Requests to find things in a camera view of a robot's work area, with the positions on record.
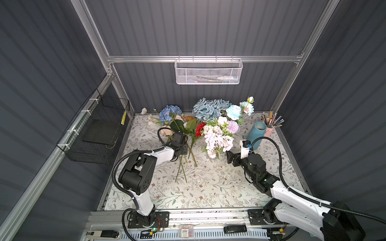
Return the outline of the white pink flower bunch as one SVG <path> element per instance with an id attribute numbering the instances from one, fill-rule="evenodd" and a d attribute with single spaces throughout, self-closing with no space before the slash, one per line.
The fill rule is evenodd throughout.
<path id="1" fill-rule="evenodd" d="M 234 135 L 239 130 L 239 124 L 236 121 L 229 120 L 221 116 L 214 120 L 206 122 L 203 128 L 202 137 L 206 143 L 203 150 L 218 150 L 219 157 L 233 148 Z"/>

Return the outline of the dusty blue rose bunch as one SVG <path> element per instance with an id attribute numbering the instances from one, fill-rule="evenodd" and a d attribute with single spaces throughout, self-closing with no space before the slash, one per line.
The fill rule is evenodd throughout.
<path id="1" fill-rule="evenodd" d="M 220 117 L 222 115 L 221 111 L 230 106 L 231 103 L 228 100 L 207 100 L 203 97 L 193 106 L 193 113 L 197 119 L 207 122 Z"/>

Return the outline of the peach rose stem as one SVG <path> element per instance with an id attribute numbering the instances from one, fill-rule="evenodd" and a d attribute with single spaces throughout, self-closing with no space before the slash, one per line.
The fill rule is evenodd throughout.
<path id="1" fill-rule="evenodd" d="M 170 126 L 163 126 L 163 127 L 161 127 L 157 131 L 157 136 L 158 136 L 159 140 L 161 141 L 161 143 L 162 143 L 162 145 L 164 147 L 169 147 L 168 146 L 169 142 L 172 140 L 173 135 L 175 133 L 177 133 L 177 132 L 183 133 L 181 131 L 173 130 Z M 179 167 L 178 167 L 178 172 L 177 172 L 177 175 L 176 175 L 176 180 L 179 177 L 179 174 L 180 174 L 181 171 L 183 171 L 183 173 L 185 172 L 184 171 L 184 167 L 183 167 L 182 155 L 180 155 L 179 157 L 174 157 L 173 156 L 172 159 L 171 159 L 171 162 L 176 162 L 177 160 L 179 160 Z"/>

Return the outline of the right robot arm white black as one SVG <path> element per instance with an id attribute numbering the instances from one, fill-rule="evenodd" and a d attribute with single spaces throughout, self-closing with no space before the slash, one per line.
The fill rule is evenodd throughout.
<path id="1" fill-rule="evenodd" d="M 242 167 L 245 179 L 271 197 L 262 211 L 267 224 L 288 223 L 322 241 L 364 240 L 366 233 L 357 217 L 385 224 L 384 219 L 350 210 L 342 202 L 331 203 L 289 186 L 281 171 L 279 176 L 267 171 L 266 162 L 253 152 L 254 144 L 242 141 L 240 153 L 226 152 L 227 162 Z"/>

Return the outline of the clear glass vase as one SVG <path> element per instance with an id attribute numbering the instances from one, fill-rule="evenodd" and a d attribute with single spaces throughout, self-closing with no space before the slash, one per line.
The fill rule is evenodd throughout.
<path id="1" fill-rule="evenodd" d="M 206 155 L 211 160 L 219 159 L 219 153 L 218 153 L 218 150 L 216 150 L 216 149 L 207 150 Z"/>

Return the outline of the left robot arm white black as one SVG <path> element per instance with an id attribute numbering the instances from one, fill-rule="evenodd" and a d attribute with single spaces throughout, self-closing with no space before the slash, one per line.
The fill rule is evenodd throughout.
<path id="1" fill-rule="evenodd" d="M 134 150 L 122 156 L 113 166 L 113 185 L 130 196 L 140 225 L 149 227 L 155 220 L 155 205 L 150 199 L 149 186 L 160 164 L 174 162 L 188 153 L 187 135 L 175 131 L 169 142 L 159 139 L 162 146 L 155 150 Z"/>

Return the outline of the pale aqua peony stem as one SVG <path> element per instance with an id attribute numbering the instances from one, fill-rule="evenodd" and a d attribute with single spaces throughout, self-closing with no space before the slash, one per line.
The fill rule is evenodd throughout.
<path id="1" fill-rule="evenodd" d="M 254 113 L 254 97 L 250 96 L 247 101 L 242 101 L 239 105 L 231 105 L 226 109 L 226 116 L 233 121 L 237 121 L 243 114 L 248 116 Z"/>

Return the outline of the blue hydrangea flower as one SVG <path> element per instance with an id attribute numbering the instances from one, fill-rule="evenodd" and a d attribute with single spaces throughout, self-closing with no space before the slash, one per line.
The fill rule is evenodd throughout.
<path id="1" fill-rule="evenodd" d="M 181 115 L 183 112 L 177 105 L 167 105 L 159 113 L 159 121 L 164 125 L 170 123 L 177 115 Z"/>

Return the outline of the red gerbera flower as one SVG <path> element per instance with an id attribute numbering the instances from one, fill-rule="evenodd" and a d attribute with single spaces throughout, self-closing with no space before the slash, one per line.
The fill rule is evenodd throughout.
<path id="1" fill-rule="evenodd" d="M 198 126 L 196 128 L 196 137 L 201 137 L 202 136 L 203 128 L 204 128 L 205 125 L 206 125 L 205 122 L 202 122 L 202 123 L 198 124 Z"/>

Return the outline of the teal ceramic vase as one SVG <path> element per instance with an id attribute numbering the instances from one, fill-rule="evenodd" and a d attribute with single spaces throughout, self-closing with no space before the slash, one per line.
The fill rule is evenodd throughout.
<path id="1" fill-rule="evenodd" d="M 253 143 L 255 139 L 264 136 L 266 129 L 267 126 L 264 122 L 256 122 L 248 133 L 246 139 Z"/>

